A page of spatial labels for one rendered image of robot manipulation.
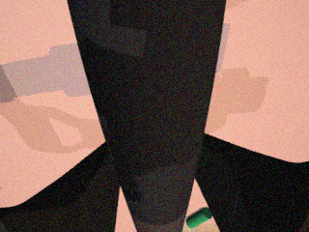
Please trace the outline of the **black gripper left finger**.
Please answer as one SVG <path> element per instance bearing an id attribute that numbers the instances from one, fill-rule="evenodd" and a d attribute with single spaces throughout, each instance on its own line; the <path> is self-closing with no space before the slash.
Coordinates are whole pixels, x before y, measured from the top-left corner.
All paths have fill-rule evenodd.
<path id="1" fill-rule="evenodd" d="M 0 208 L 0 232 L 116 232 L 119 194 L 104 142 L 26 202 Z"/>

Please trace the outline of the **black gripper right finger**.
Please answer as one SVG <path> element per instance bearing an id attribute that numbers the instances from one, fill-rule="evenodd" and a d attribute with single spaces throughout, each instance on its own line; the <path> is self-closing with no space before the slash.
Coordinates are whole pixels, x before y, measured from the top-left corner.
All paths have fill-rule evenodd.
<path id="1" fill-rule="evenodd" d="M 220 232 L 309 232 L 309 161 L 271 158 L 204 133 L 194 179 Z"/>

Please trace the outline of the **green cylinder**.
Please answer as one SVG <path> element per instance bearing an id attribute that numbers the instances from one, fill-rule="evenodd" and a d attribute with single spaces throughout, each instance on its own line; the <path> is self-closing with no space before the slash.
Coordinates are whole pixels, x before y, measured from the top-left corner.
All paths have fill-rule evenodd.
<path id="1" fill-rule="evenodd" d="M 197 227 L 197 225 L 200 225 L 202 223 L 205 223 L 206 220 L 209 220 L 212 218 L 212 213 L 210 212 L 210 209 L 204 208 L 200 210 L 198 213 L 192 214 L 192 216 L 185 218 L 185 224 L 188 228 L 194 228 Z"/>

